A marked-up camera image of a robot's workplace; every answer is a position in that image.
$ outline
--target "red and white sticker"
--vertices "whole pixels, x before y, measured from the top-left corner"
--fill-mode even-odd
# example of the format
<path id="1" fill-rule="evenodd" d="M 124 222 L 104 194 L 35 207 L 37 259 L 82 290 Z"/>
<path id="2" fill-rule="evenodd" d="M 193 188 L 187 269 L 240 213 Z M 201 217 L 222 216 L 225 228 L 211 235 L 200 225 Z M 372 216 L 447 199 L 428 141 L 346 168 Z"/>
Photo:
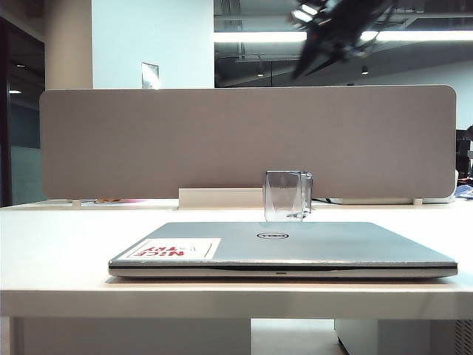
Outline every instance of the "red and white sticker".
<path id="1" fill-rule="evenodd" d="M 119 260 L 211 260 L 220 238 L 146 239 Z"/>

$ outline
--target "dell logo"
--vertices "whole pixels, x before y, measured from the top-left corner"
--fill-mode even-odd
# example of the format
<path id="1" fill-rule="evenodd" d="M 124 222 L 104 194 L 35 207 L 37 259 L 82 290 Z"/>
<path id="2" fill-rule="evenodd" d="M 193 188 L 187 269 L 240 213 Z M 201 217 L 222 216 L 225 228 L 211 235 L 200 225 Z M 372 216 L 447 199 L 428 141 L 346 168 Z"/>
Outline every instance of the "dell logo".
<path id="1" fill-rule="evenodd" d="M 262 239 L 286 239 L 287 237 L 289 237 L 289 234 L 278 233 L 278 232 L 265 232 L 265 233 L 258 233 L 256 236 Z"/>

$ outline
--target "desk surface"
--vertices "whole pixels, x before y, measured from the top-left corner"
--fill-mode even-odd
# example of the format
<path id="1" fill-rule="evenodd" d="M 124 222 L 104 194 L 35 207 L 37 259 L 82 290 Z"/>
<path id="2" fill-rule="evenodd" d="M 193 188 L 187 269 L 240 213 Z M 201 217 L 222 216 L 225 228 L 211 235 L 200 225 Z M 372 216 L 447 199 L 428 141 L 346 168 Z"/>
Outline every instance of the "desk surface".
<path id="1" fill-rule="evenodd" d="M 307 221 L 368 221 L 436 249 L 459 275 L 427 281 L 127 282 L 107 261 L 167 222 L 263 221 L 258 210 L 178 211 L 176 200 L 0 209 L 1 315 L 7 317 L 473 318 L 473 202 L 318 204 Z"/>

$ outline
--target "desk divider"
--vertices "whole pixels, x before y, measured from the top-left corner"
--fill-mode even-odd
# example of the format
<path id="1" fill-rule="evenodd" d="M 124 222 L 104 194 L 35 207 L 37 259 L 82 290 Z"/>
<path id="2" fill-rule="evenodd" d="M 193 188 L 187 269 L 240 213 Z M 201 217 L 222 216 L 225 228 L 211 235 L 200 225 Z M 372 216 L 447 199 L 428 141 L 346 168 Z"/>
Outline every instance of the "desk divider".
<path id="1" fill-rule="evenodd" d="M 454 188 L 448 86 L 111 89 L 41 96 L 49 198 L 176 198 L 307 170 L 314 197 L 445 197 Z"/>

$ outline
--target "laptop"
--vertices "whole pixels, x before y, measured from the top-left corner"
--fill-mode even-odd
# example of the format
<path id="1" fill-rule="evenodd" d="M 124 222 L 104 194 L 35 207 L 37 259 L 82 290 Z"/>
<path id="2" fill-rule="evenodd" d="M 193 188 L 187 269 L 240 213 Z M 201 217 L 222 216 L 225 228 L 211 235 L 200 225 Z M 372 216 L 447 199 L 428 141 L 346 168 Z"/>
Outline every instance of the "laptop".
<path id="1" fill-rule="evenodd" d="M 430 278 L 445 255 L 372 223 L 167 223 L 109 261 L 122 277 Z"/>

